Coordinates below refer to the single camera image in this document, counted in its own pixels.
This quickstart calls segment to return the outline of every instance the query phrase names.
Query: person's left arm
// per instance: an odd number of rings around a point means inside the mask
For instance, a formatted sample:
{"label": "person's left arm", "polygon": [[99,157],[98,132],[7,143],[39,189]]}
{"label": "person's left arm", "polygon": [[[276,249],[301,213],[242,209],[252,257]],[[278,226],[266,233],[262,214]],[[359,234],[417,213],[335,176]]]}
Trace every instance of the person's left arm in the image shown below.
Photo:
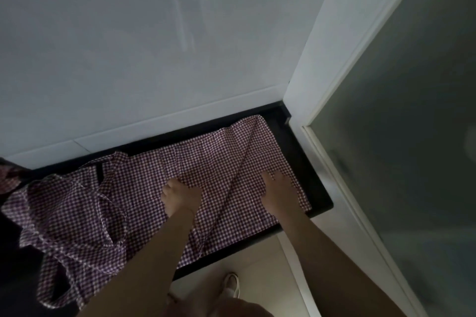
{"label": "person's left arm", "polygon": [[200,188],[169,180],[161,199],[170,218],[78,317],[160,316],[201,194]]}

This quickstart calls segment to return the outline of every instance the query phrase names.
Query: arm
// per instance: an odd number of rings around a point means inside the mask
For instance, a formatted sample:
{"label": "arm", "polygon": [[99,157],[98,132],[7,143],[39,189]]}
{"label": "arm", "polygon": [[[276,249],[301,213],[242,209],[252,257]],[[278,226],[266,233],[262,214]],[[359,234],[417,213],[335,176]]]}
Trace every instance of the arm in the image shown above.
{"label": "arm", "polygon": [[94,296],[79,317],[161,316],[178,261],[201,202],[201,189],[176,179],[161,199],[170,217],[127,265]]}
{"label": "arm", "polygon": [[346,254],[306,216],[291,179],[264,172],[262,199],[291,241],[321,314],[405,317],[403,312]]}

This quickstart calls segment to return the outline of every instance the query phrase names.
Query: tile floor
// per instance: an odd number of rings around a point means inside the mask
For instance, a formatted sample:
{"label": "tile floor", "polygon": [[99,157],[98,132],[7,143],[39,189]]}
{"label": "tile floor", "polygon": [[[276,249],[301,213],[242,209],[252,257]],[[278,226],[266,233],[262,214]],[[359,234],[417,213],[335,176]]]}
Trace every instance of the tile floor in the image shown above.
{"label": "tile floor", "polygon": [[269,237],[172,283],[179,298],[200,303],[218,294],[227,272],[238,274],[240,298],[258,303],[275,317],[309,317],[277,236]]}

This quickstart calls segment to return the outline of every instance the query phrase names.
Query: red checkered fabric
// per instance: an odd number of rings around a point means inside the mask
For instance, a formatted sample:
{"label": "red checkered fabric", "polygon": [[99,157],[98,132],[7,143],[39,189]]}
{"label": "red checkered fabric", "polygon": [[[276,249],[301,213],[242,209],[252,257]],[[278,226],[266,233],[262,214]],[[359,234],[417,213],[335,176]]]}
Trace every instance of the red checkered fabric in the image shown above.
{"label": "red checkered fabric", "polygon": [[[261,205],[263,170],[290,176],[301,207],[311,208],[265,120],[252,116],[154,151],[115,152],[67,176],[46,177],[12,194],[2,211],[24,228],[21,246],[45,253],[38,300],[51,308],[75,300],[82,308],[166,221],[160,194],[170,178],[203,190],[178,267],[277,224]],[[52,300],[60,265],[71,288]]]}

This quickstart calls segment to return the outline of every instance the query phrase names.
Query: purple and white checkered cloth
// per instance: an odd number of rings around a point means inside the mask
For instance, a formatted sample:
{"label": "purple and white checkered cloth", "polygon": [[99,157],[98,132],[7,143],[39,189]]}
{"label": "purple and white checkered cloth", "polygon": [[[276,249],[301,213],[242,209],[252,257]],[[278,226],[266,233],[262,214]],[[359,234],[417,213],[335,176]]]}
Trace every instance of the purple and white checkered cloth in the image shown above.
{"label": "purple and white checkered cloth", "polygon": [[[99,183],[96,164],[102,163]],[[2,212],[23,230],[20,246],[44,252],[38,301],[83,308],[158,231],[170,178],[203,190],[178,267],[265,230],[277,220],[261,205],[263,170],[292,178],[301,207],[307,198],[261,116],[133,157],[115,152],[65,176],[51,175],[13,193]],[[53,299],[63,266],[69,290]]]}

